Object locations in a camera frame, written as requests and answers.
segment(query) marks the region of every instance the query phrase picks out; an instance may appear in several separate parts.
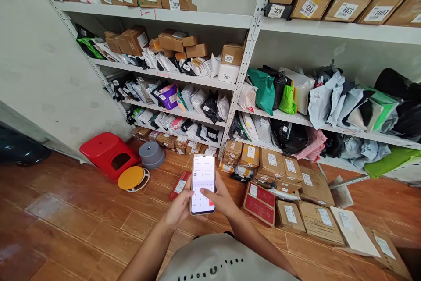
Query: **plastic mailer bag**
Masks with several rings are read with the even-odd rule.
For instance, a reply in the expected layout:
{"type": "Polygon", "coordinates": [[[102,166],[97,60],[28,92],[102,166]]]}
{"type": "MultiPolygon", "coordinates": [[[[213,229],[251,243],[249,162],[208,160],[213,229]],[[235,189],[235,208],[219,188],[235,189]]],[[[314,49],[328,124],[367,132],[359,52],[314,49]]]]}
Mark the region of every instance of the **plastic mailer bag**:
{"type": "Polygon", "coordinates": [[[273,105],[275,100],[275,89],[273,87],[273,77],[255,68],[249,68],[247,74],[250,76],[253,86],[257,87],[256,105],[273,115],[273,105]]]}

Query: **wooden floor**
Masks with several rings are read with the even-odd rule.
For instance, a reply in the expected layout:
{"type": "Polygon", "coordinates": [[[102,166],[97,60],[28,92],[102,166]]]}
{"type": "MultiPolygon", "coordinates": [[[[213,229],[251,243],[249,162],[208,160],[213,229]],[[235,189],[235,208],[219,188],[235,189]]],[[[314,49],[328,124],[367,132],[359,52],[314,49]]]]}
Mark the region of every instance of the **wooden floor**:
{"type": "MultiPolygon", "coordinates": [[[[323,167],[329,179],[355,176],[323,167]]],[[[129,193],[93,167],[57,153],[31,168],[1,166],[0,280],[116,280],[167,209],[181,171],[190,169],[191,160],[167,151],[145,189],[129,193]]],[[[223,179],[240,205],[245,185],[226,174],[223,179]]],[[[350,209],[362,224],[397,244],[421,247],[419,189],[381,178],[351,185],[350,191],[355,203],[350,209]]],[[[394,280],[362,257],[250,220],[303,280],[394,280]]],[[[207,223],[189,217],[174,234],[161,270],[193,237],[226,230],[229,223],[218,211],[207,223]]]]}

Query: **phone screen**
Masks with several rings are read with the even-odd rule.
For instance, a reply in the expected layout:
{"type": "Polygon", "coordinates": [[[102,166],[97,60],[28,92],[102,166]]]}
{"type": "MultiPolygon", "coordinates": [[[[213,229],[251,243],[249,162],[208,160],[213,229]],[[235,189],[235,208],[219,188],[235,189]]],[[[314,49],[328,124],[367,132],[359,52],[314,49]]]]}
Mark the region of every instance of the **phone screen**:
{"type": "Polygon", "coordinates": [[[215,205],[200,193],[200,188],[215,192],[215,158],[213,156],[196,156],[193,159],[191,213],[211,213],[215,205]]]}

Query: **hand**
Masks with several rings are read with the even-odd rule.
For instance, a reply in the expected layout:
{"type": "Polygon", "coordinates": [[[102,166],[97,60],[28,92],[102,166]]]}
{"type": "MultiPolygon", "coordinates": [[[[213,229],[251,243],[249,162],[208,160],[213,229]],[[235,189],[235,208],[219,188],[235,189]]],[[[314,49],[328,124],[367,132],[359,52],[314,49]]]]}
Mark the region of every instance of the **hand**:
{"type": "Polygon", "coordinates": [[[219,172],[216,172],[215,188],[215,193],[205,188],[200,188],[200,192],[210,201],[212,201],[215,205],[215,208],[221,211],[226,217],[229,218],[235,215],[235,213],[239,211],[239,208],[232,200],[231,195],[229,194],[227,187],[225,187],[219,172]]]}

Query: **black trash bag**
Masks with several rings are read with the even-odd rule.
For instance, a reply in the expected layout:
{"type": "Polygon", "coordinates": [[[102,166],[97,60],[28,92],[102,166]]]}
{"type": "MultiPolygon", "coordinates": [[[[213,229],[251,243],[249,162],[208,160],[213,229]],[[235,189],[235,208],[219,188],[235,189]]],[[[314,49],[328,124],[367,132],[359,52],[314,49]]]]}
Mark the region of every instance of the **black trash bag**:
{"type": "Polygon", "coordinates": [[[224,122],[224,119],[221,118],[218,111],[218,91],[215,94],[209,90],[209,98],[200,106],[205,113],[206,117],[212,120],[213,124],[216,122],[224,122]]]}
{"type": "Polygon", "coordinates": [[[291,80],[289,80],[288,84],[288,79],[285,75],[285,71],[279,72],[267,65],[263,65],[263,67],[258,68],[258,70],[273,77],[273,87],[275,88],[275,100],[273,102],[272,110],[276,110],[279,108],[282,96],[284,95],[285,85],[291,86],[291,80]]]}

